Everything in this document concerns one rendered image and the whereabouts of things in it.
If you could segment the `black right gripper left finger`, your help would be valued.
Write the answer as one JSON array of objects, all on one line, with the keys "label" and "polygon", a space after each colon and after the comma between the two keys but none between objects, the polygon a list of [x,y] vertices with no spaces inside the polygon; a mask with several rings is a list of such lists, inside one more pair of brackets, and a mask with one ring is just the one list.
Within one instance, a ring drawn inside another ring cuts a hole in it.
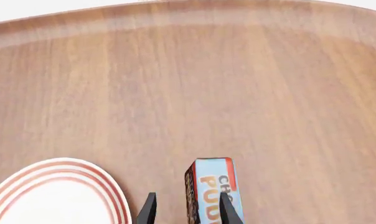
[{"label": "black right gripper left finger", "polygon": [[156,218],[156,210],[156,193],[150,192],[138,216],[136,217],[136,224],[154,224]]}]

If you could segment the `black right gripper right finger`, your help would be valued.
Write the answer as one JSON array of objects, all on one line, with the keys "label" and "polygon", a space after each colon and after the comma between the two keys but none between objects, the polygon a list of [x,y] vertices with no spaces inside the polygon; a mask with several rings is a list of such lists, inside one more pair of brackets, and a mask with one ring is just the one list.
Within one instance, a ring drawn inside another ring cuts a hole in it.
[{"label": "black right gripper right finger", "polygon": [[243,224],[225,192],[220,194],[219,209],[222,224]]}]

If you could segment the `chocolate pudding box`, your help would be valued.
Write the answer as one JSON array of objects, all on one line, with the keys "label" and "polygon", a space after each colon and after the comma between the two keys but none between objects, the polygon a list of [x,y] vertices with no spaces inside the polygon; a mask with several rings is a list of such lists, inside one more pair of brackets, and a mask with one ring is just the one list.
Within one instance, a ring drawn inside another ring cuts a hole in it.
[{"label": "chocolate pudding box", "polygon": [[222,224],[220,194],[244,224],[242,198],[232,158],[197,158],[184,175],[188,224]]}]

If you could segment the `white plate with red rings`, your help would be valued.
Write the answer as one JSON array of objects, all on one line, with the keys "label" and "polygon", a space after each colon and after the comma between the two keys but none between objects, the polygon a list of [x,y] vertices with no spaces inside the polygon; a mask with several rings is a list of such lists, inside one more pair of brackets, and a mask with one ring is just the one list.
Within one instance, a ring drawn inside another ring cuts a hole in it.
[{"label": "white plate with red rings", "polygon": [[90,162],[53,158],[0,184],[0,224],[133,224],[116,180]]}]

